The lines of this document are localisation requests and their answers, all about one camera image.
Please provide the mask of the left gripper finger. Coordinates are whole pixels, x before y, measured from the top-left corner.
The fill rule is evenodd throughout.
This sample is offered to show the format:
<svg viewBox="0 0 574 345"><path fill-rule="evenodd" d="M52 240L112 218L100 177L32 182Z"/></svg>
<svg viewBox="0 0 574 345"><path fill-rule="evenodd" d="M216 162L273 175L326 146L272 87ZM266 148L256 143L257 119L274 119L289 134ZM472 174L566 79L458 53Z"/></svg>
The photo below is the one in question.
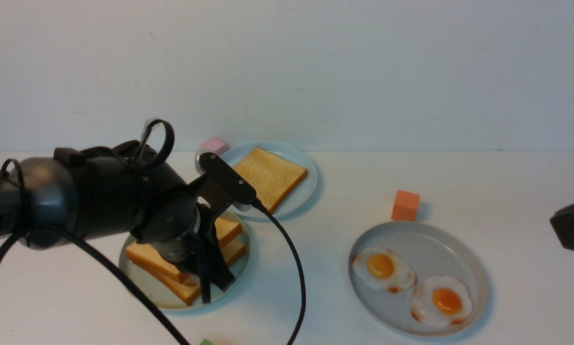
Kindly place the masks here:
<svg viewBox="0 0 574 345"><path fill-rule="evenodd" d="M205 249L198 249L198 271L203 304L211 303L210 261Z"/></svg>
<svg viewBox="0 0 574 345"><path fill-rule="evenodd" d="M209 248L210 281L222 292L226 292L236 278L230 267L236 262L236 240L230 241L225 247Z"/></svg>

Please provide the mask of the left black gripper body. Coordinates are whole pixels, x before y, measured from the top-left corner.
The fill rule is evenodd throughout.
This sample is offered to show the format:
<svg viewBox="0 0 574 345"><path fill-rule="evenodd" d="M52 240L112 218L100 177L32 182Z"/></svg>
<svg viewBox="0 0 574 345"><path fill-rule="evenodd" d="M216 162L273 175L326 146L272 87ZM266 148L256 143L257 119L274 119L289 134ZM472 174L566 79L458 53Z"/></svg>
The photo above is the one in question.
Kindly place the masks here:
<svg viewBox="0 0 574 345"><path fill-rule="evenodd" d="M154 195L136 227L139 244L149 244L179 271L197 276L220 275L220 247L215 221L220 207L202 205L189 190Z"/></svg>

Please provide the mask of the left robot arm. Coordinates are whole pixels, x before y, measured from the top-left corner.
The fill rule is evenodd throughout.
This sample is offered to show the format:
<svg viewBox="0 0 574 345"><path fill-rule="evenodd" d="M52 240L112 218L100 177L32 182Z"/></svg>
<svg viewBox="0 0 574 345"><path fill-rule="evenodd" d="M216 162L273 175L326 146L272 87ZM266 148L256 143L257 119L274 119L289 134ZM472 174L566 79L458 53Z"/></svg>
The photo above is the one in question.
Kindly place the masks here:
<svg viewBox="0 0 574 345"><path fill-rule="evenodd" d="M35 250L130 233L177 272L225 292L236 277L220 250L215 222L235 202L251 201L250 186L212 151L199 151L200 176L186 183L164 151L137 140L110 149L59 147L52 157L7 160L0 169L0 237Z"/></svg>

